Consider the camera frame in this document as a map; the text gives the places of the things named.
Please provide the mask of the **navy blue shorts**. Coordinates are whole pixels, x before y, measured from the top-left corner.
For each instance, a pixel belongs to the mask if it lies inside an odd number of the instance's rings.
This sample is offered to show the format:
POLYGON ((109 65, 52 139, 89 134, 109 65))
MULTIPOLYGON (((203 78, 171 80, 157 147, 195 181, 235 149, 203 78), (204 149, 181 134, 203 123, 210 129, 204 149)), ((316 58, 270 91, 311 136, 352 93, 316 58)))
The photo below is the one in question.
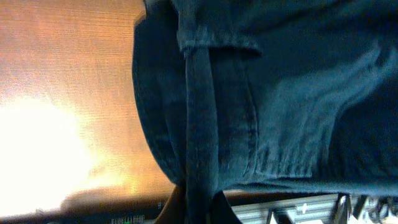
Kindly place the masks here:
POLYGON ((176 188, 157 223, 237 223, 225 190, 397 196, 396 1, 146 1, 132 79, 176 188))

